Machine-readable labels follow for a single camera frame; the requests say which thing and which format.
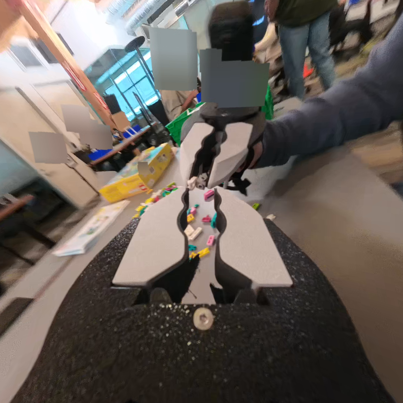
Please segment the person's right hand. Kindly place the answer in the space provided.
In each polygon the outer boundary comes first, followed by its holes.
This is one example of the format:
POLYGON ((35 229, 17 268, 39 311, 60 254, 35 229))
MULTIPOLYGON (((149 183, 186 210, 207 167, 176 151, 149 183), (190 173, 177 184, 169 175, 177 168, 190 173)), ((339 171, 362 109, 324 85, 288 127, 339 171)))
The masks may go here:
POLYGON ((239 166, 237 172, 242 172, 247 169, 254 169, 263 153, 262 140, 253 144, 246 155, 245 160, 239 166))

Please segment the yellow lego box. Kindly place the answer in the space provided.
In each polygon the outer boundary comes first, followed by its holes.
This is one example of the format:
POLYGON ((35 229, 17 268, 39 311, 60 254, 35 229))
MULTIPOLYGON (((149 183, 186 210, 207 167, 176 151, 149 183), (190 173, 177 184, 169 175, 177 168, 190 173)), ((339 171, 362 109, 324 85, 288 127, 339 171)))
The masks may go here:
POLYGON ((144 150, 110 179, 99 193, 109 203, 115 203, 153 188, 174 158, 169 143, 144 150))

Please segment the pile of lego bricks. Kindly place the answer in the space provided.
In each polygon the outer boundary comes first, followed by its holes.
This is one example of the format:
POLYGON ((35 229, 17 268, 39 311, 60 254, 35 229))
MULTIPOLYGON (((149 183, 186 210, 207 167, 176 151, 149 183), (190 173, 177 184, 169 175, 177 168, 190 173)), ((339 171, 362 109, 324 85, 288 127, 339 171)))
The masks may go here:
POLYGON ((214 199, 205 202, 204 193, 209 189, 189 190, 189 207, 187 209, 187 227, 184 233, 187 236, 188 245, 195 246, 195 252, 207 247, 208 239, 216 233, 211 227, 210 221, 204 222, 203 218, 213 219, 215 214, 214 199))

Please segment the lego instruction booklet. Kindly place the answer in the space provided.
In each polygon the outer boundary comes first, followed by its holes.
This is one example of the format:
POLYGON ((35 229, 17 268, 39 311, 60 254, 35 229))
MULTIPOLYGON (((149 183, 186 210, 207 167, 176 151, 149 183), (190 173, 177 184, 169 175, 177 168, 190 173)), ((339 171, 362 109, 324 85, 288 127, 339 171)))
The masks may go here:
POLYGON ((128 200, 123 200, 100 208, 77 233, 52 254, 57 257, 85 254, 128 204, 128 200))

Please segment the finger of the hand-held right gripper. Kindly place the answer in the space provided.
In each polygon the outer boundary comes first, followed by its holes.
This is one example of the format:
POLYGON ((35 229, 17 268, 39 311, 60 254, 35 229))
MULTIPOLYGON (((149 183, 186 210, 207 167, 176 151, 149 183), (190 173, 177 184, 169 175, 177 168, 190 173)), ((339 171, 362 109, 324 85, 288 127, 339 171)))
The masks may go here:
MULTIPOLYGON (((220 145, 226 140, 224 130, 207 123, 194 123, 180 146, 179 171, 187 181, 193 176, 204 174, 208 183, 209 172, 213 159, 220 151, 220 145)), ((218 186, 225 187, 226 182, 218 186)))
POLYGON ((213 159, 206 185, 208 189, 229 180, 239 169, 249 152, 252 131, 253 125, 245 122, 225 126, 226 140, 221 143, 220 151, 213 159))

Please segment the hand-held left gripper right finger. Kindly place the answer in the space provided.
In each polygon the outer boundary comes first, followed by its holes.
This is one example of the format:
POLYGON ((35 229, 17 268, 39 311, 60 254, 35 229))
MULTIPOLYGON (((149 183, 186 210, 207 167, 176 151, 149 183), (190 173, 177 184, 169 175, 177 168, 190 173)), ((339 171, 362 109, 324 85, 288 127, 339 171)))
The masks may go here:
POLYGON ((291 287, 293 281, 264 219, 230 191, 216 188, 215 276, 224 289, 291 287))

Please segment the person's right forearm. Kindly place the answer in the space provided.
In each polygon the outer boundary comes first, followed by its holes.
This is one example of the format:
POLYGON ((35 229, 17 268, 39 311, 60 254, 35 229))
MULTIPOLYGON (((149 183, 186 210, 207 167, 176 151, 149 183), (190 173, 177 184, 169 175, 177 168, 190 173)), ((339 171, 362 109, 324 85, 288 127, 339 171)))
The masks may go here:
POLYGON ((403 17, 370 52, 355 75, 299 109, 267 121, 258 157, 250 168, 285 164, 294 155, 309 155, 386 129, 402 120, 403 17))

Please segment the stack of green plastic bins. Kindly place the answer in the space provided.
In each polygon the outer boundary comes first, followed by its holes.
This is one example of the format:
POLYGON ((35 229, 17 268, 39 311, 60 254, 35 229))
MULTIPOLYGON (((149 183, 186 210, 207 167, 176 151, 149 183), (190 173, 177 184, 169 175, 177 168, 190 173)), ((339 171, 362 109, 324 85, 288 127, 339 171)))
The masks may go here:
MULTIPOLYGON (((174 143, 181 143, 181 129, 184 122, 193 114, 195 114, 202 106, 204 102, 199 102, 195 105, 194 108, 188 108, 183 113, 178 115, 175 119, 171 120, 169 124, 165 127, 168 129, 171 137, 173 138, 174 143)), ((274 117, 274 102, 271 93, 270 85, 267 87, 266 96, 265 96, 265 104, 261 107, 261 111, 265 114, 266 120, 272 120, 274 117)))

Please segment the long table with blue bins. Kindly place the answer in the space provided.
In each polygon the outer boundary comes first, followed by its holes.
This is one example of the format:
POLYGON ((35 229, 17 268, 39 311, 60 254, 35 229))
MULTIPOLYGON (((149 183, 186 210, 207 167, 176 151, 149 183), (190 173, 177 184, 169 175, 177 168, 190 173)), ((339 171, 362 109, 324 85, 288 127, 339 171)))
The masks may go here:
POLYGON ((148 133, 149 131, 151 131, 151 129, 153 128, 154 124, 152 124, 151 126, 146 126, 145 128, 142 128, 139 132, 137 132, 137 134, 126 138, 123 142, 121 142, 120 144, 118 144, 116 147, 114 147, 111 151, 109 151, 107 154, 103 155, 102 157, 90 162, 87 164, 88 167, 93 168, 96 165, 109 160, 111 158, 113 158, 116 154, 121 153, 123 150, 127 149, 128 146, 130 145, 134 145, 137 141, 139 141, 140 139, 143 139, 143 137, 145 136, 146 133, 148 133))

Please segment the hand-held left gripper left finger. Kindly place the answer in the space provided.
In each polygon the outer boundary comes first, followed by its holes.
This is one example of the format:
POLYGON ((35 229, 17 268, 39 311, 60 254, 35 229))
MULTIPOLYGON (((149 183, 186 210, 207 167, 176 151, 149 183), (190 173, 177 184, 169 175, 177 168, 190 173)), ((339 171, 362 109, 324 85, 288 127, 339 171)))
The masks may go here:
POLYGON ((151 287, 188 260, 188 207, 189 189, 179 187, 147 209, 113 277, 114 287, 151 287))

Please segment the black floor lamp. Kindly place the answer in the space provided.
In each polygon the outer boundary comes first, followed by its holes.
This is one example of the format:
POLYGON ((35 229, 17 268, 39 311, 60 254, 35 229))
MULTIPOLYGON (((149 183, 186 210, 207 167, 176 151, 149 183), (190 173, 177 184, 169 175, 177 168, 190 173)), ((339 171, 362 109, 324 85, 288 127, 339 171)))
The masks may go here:
POLYGON ((155 83, 154 83, 154 76, 153 73, 151 72, 149 66, 147 65, 143 54, 140 51, 140 47, 144 45, 146 40, 146 37, 143 35, 140 36, 136 36, 134 39, 132 39, 125 47, 124 47, 124 51, 128 54, 131 52, 136 52, 138 59, 140 61, 140 64, 142 65, 142 67, 145 69, 146 71, 146 75, 149 79, 149 82, 151 83, 154 92, 156 92, 155 89, 155 83))

